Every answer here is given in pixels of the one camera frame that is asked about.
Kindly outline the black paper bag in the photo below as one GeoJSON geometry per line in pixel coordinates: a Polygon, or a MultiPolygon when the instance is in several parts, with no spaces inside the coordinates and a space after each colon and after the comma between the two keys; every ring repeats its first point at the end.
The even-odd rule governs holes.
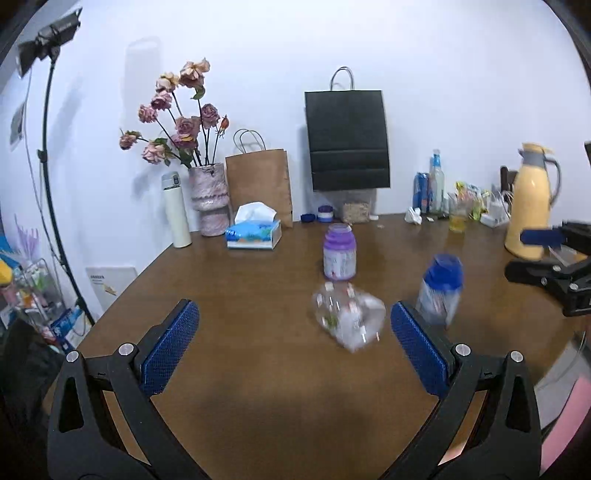
{"type": "Polygon", "coordinates": [[[355,88],[304,94],[312,189],[318,192],[391,186],[388,129],[383,92],[355,88]]]}

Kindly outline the purple white small jar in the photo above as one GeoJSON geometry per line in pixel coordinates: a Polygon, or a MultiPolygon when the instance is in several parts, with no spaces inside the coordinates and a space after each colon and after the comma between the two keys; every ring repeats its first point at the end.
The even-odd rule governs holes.
{"type": "Polygon", "coordinates": [[[335,210],[331,205],[321,205],[318,207],[317,219],[321,223],[332,223],[335,218],[335,210]]]}

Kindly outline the snack packets pile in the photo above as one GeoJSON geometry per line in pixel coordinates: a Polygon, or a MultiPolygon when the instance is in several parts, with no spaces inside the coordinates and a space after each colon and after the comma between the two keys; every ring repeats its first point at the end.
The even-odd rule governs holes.
{"type": "Polygon", "coordinates": [[[457,181],[455,186],[456,197],[467,208],[468,217],[479,222],[482,215],[489,211],[492,192],[463,181],[457,181]]]}

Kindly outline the white thermos bottle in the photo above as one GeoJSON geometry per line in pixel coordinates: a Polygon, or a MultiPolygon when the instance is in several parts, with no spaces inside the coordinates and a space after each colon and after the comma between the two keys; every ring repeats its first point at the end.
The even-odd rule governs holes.
{"type": "Polygon", "coordinates": [[[178,173],[172,171],[164,174],[161,177],[161,188],[172,245],[177,249],[190,246],[192,241],[178,173]]]}

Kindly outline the brown paper bag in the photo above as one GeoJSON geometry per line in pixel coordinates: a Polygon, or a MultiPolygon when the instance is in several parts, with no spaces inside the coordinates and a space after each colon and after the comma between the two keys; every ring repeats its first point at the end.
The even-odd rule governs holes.
{"type": "Polygon", "coordinates": [[[294,226],[287,152],[267,149],[258,131],[240,128],[232,136],[238,153],[225,158],[233,210],[250,202],[263,202],[276,210],[284,227],[294,226]]]}

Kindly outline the yellow thermos jug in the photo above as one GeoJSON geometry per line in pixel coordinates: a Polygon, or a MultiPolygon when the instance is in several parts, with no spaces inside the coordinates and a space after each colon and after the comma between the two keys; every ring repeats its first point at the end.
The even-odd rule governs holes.
{"type": "Polygon", "coordinates": [[[561,189],[562,172],[553,158],[554,152],[549,148],[536,143],[523,143],[519,153],[522,165],[514,182],[505,248],[520,259],[540,261],[544,248],[526,245],[521,240],[521,233],[549,226],[550,211],[561,189]]]}

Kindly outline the pink ceramic vase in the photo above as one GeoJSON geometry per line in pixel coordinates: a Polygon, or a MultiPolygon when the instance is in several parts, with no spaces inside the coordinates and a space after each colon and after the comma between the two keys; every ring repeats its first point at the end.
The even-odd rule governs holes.
{"type": "Polygon", "coordinates": [[[221,163],[189,170],[191,204],[197,211],[200,234],[223,235],[230,224],[229,192],[221,163]]]}

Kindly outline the crumpled white tissue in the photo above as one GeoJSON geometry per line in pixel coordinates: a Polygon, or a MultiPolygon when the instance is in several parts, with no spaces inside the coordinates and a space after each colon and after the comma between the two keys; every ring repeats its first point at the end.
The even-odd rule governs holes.
{"type": "Polygon", "coordinates": [[[410,207],[405,213],[405,221],[413,225],[421,225],[423,223],[422,211],[420,207],[410,207]]]}

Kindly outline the blue tissue box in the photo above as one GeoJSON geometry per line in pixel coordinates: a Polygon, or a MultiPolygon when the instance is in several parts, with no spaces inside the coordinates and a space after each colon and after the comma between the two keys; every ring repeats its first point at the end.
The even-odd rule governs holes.
{"type": "Polygon", "coordinates": [[[228,249],[273,250],[283,232],[276,210],[263,202],[238,207],[235,223],[225,230],[228,249]]]}

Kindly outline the white paper box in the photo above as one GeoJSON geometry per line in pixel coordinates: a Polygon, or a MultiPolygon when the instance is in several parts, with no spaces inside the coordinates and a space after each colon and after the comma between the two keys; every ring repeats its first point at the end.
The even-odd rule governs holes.
{"type": "Polygon", "coordinates": [[[137,278],[133,266],[87,267],[86,274],[100,307],[102,316],[137,278]]]}

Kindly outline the blue drink can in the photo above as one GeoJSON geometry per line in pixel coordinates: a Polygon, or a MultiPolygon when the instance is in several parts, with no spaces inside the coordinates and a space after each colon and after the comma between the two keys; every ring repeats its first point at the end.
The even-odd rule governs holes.
{"type": "Polygon", "coordinates": [[[414,209],[419,209],[421,214],[427,214],[430,206],[430,178],[425,172],[418,172],[413,183],[414,209]]]}

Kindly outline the white power strip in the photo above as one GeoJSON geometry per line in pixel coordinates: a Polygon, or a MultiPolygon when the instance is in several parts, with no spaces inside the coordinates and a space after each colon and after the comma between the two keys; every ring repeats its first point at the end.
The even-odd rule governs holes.
{"type": "Polygon", "coordinates": [[[484,199],[484,210],[480,217],[480,223],[489,227],[497,228],[506,225],[510,220],[507,205],[500,194],[489,194],[484,199]]]}

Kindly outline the purple supplement bottle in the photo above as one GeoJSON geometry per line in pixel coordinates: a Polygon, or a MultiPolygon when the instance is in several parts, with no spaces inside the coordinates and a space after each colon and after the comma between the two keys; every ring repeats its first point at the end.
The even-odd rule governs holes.
{"type": "Polygon", "coordinates": [[[351,226],[329,225],[322,244],[324,274],[332,281],[348,281],[356,276],[356,237],[351,226]]]}

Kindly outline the blue supplement bottle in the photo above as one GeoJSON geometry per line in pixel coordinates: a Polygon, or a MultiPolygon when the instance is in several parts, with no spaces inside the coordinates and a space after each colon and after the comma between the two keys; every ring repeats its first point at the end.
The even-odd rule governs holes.
{"type": "Polygon", "coordinates": [[[449,327],[464,287],[463,265],[451,254],[438,254],[423,276],[416,309],[426,322],[449,327]]]}

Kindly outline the clear container with grains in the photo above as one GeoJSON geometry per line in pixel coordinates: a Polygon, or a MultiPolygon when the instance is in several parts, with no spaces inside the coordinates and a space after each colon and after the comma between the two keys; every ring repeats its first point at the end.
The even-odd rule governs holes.
{"type": "Polygon", "coordinates": [[[376,192],[368,190],[349,190],[342,194],[342,206],[339,214],[343,222],[349,225],[369,223],[374,213],[376,192]]]}

